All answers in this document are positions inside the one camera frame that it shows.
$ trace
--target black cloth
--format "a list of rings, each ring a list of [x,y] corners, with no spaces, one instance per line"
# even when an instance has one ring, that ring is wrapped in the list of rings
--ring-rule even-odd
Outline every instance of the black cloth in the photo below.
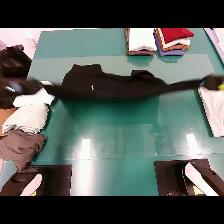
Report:
[[[147,70],[133,70],[131,76],[105,73],[99,64],[73,65],[65,75],[62,86],[44,86],[59,98],[138,98],[162,93],[198,88],[202,80],[167,84]]]

